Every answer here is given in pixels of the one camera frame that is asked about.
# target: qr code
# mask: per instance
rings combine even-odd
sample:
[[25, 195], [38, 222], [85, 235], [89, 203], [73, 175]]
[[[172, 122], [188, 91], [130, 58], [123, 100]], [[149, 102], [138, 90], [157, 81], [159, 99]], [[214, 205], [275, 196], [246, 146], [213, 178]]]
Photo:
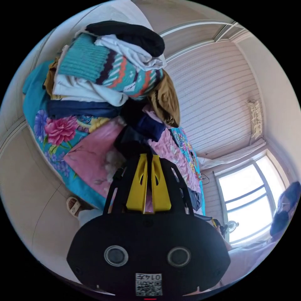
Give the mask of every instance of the qr code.
[[136, 296], [162, 296], [162, 274], [136, 273]]

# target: person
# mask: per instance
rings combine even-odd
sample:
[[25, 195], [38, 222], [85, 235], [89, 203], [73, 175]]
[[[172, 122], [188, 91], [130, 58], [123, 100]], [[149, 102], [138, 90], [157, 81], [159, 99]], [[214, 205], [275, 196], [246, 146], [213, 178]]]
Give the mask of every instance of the person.
[[[88, 205], [80, 202], [76, 197], [69, 197], [67, 199], [67, 210], [71, 215], [76, 217], [79, 221], [79, 226], [82, 227], [90, 220], [101, 216], [102, 210], [88, 207]], [[111, 213], [112, 206], [109, 207], [108, 213]]]

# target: black background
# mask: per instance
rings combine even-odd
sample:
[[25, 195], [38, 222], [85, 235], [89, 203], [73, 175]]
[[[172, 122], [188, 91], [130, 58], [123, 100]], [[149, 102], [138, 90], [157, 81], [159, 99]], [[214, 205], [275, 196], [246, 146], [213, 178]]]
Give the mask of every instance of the black background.
[[[76, 13], [101, 2], [14, 2], [2, 5], [1, 87], [3, 99], [17, 68], [32, 48], [54, 27]], [[272, 52], [286, 72], [297, 96], [300, 81], [300, 17], [293, 1], [200, 1], [219, 10], [250, 30]], [[285, 298], [298, 295], [300, 279], [300, 209], [268, 258], [250, 275], [216, 299]], [[14, 231], [1, 203], [1, 295], [31, 300], [91, 299], [71, 289], [40, 265]]]

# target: cable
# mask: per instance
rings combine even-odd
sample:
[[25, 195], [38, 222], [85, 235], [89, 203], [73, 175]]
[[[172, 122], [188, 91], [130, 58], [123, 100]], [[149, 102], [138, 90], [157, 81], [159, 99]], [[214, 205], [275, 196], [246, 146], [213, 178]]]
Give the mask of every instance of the cable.
[[202, 182], [202, 184], [203, 184], [203, 185], [208, 184], [208, 183], [210, 182], [210, 179], [209, 179], [205, 174], [201, 173], [201, 176], [202, 176], [202, 175], [205, 176], [205, 178], [202, 178], [202, 177], [201, 177], [201, 181], [203, 181], [203, 180], [205, 180], [205, 179], [208, 179], [208, 182], [207, 182], [207, 183], [204, 184], [204, 183]]

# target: sandal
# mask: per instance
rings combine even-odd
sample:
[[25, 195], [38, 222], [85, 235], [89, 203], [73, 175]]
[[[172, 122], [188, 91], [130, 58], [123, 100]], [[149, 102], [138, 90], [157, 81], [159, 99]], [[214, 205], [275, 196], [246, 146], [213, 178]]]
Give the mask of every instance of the sandal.
[[[72, 208], [69, 208], [69, 202], [70, 200], [76, 200], [75, 204], [72, 206]], [[66, 201], [67, 203], [67, 209], [68, 211], [74, 216], [74, 217], [77, 217], [75, 216], [76, 212], [79, 210], [79, 208], [81, 207], [81, 203], [78, 201], [78, 199], [76, 197], [69, 197]]]

